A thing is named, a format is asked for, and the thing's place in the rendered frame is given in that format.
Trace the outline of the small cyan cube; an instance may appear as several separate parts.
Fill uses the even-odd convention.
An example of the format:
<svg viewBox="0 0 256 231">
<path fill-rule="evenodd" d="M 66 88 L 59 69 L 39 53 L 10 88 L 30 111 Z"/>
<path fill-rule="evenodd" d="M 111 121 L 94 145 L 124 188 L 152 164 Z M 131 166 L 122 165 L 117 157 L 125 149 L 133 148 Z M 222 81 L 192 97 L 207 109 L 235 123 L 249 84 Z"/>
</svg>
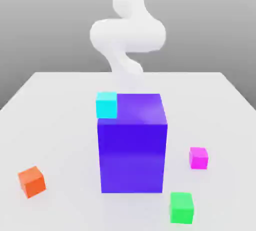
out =
<svg viewBox="0 0 256 231">
<path fill-rule="evenodd" d="M 98 92 L 96 95 L 96 117 L 98 119 L 116 119 L 117 112 L 117 93 Z"/>
</svg>

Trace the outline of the small magenta cube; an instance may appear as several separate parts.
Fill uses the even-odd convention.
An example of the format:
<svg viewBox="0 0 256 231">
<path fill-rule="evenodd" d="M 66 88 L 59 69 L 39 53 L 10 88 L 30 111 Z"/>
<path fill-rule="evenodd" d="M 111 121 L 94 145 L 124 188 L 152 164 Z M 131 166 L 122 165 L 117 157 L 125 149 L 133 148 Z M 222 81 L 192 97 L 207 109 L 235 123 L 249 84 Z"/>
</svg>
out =
<svg viewBox="0 0 256 231">
<path fill-rule="evenodd" d="M 209 155 L 204 147 L 191 147 L 189 149 L 189 165 L 193 170 L 206 170 Z"/>
</svg>

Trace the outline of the small green cube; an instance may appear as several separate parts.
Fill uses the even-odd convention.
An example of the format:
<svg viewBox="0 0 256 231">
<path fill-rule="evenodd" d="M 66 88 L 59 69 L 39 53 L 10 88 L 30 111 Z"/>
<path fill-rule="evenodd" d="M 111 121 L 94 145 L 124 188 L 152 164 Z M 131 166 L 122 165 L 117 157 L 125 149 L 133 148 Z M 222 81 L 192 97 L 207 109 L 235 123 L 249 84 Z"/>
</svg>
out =
<svg viewBox="0 0 256 231">
<path fill-rule="evenodd" d="M 171 192 L 169 215 L 175 224 L 192 224 L 194 219 L 194 202 L 189 192 Z"/>
</svg>

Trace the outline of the small orange cube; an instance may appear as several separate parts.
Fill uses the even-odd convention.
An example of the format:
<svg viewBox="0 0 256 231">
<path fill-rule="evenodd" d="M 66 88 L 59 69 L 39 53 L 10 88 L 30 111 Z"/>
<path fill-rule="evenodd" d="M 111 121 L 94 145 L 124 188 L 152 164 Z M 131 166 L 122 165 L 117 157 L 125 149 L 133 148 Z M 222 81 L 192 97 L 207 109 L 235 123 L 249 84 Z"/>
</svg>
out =
<svg viewBox="0 0 256 231">
<path fill-rule="evenodd" d="M 36 166 L 19 172 L 18 179 L 28 199 L 46 190 L 44 176 Z"/>
</svg>

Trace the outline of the large purple box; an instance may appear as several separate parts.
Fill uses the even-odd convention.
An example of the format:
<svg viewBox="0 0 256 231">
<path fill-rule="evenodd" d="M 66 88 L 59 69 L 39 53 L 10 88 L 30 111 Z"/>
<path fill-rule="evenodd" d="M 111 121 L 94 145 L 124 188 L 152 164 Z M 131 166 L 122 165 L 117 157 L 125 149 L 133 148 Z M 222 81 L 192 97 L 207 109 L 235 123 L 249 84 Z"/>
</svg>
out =
<svg viewBox="0 0 256 231">
<path fill-rule="evenodd" d="M 117 117 L 97 121 L 102 193 L 161 193 L 168 122 L 161 95 L 117 95 Z"/>
</svg>

